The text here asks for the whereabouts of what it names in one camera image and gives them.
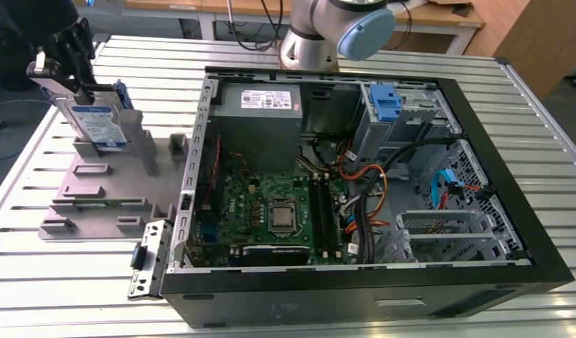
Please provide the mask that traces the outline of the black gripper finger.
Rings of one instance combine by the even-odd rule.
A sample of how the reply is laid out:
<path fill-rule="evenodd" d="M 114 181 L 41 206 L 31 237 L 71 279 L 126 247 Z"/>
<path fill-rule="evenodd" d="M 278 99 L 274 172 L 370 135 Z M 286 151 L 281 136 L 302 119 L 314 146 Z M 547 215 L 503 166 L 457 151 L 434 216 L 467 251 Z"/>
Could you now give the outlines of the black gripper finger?
<path fill-rule="evenodd" d="M 34 61 L 26 76 L 54 94 L 78 95 L 81 91 L 81 48 L 71 38 L 53 39 L 34 46 Z"/>
<path fill-rule="evenodd" d="M 91 70 L 94 48 L 91 42 L 90 26 L 86 18 L 79 17 L 74 24 L 58 34 L 59 63 L 67 76 L 71 76 L 71 91 L 77 104 L 93 104 L 94 96 L 91 86 L 95 80 Z"/>

